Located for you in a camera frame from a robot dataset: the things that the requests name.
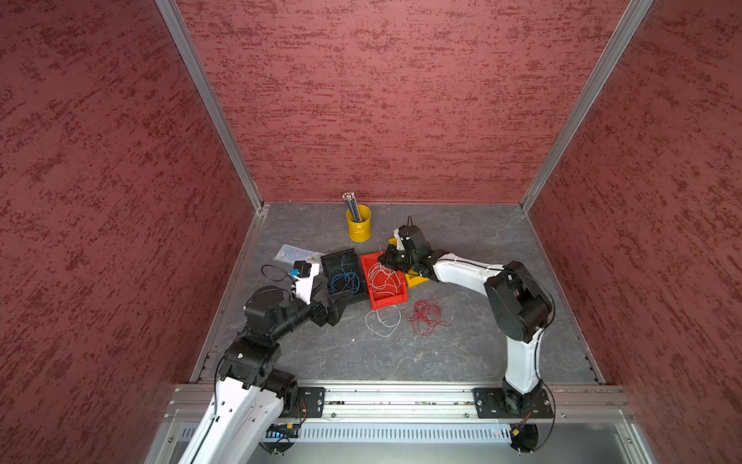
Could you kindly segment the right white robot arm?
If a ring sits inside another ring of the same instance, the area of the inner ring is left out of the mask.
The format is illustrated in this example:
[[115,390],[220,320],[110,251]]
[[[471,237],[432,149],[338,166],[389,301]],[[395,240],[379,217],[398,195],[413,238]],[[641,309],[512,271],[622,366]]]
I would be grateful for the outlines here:
[[506,336],[507,366],[498,402],[511,417],[529,415],[545,390],[540,351],[543,334],[553,321],[550,294],[519,261],[486,264],[433,249],[415,225],[400,226],[394,237],[396,243],[378,258],[386,268],[458,285],[487,298]]

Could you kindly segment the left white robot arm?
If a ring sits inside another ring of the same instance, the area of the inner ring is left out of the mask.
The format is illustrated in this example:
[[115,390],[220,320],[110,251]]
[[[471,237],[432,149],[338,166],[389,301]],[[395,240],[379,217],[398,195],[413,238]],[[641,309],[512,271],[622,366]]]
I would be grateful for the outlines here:
[[284,454],[309,417],[295,375],[281,371],[282,336],[306,322],[336,325],[353,293],[326,303],[305,303],[277,286],[262,287],[245,302],[247,324],[216,367],[213,396],[180,458],[182,463],[247,463],[257,450]]

